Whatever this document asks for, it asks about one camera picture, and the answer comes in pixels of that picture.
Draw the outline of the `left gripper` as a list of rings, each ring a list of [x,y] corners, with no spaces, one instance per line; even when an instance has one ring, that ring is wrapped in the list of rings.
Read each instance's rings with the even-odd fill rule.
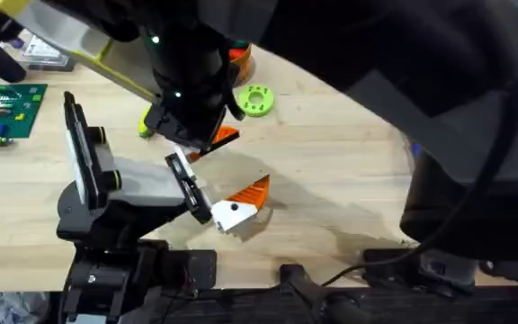
[[[96,170],[78,158],[75,179],[59,196],[58,238],[80,246],[134,246],[186,212],[202,224],[212,219],[227,233],[265,206],[269,175],[210,208],[206,182],[193,171],[189,150],[174,144],[173,153],[165,166],[107,155]]]

